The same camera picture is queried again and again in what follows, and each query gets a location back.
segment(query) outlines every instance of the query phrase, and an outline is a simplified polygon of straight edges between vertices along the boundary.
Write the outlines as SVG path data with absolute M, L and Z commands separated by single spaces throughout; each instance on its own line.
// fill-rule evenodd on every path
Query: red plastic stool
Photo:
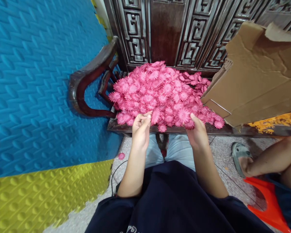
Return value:
M 244 179 L 244 181 L 261 191 L 261 193 L 264 195 L 267 205 L 265 211 L 257 210 L 250 205 L 248 205 L 248 209 L 259 219 L 271 225 L 272 227 L 275 227 L 283 233 L 291 233 L 291 229 L 288 227 L 287 222 L 285 221 L 281 209 L 278 205 L 275 195 L 275 185 L 273 183 L 259 180 L 253 177 L 247 177 Z

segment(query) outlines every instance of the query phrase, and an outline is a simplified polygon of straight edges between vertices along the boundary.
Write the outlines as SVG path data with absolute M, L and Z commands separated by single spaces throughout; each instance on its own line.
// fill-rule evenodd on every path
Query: sandal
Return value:
M 234 160 L 234 164 L 236 167 L 236 170 L 238 172 L 238 174 L 242 177 L 242 178 L 246 178 L 246 176 L 243 174 L 242 169 L 240 168 L 240 164 L 238 161 L 239 157 L 250 157 L 252 158 L 252 155 L 249 151 L 249 149 L 247 147 L 245 147 L 243 144 L 239 143 L 239 142 L 234 142 L 232 145 L 232 154 L 231 156 L 233 157 Z

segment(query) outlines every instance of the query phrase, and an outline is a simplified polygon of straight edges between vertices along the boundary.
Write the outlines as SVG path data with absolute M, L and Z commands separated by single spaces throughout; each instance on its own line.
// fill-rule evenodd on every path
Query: leg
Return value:
M 248 177 L 281 172 L 282 184 L 291 188 L 291 137 L 270 146 L 255 161 L 240 157 L 239 163 Z
M 150 134 L 150 142 L 145 156 L 145 167 L 152 167 L 164 162 L 164 158 L 156 141 L 155 134 Z
M 165 160 L 176 160 L 195 171 L 193 150 L 187 135 L 169 135 L 169 144 Z

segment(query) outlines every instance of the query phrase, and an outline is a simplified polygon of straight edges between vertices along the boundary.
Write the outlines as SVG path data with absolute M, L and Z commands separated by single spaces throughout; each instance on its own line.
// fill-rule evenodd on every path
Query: person's left hand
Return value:
M 150 140 L 152 111 L 145 114 L 138 114 L 133 123 L 132 150 L 146 152 Z

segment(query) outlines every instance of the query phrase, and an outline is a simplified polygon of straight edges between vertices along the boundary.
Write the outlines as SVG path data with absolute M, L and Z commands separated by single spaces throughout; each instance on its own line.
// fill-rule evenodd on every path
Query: cardboard box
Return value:
M 291 34 L 244 22 L 201 101 L 233 127 L 291 112 Z

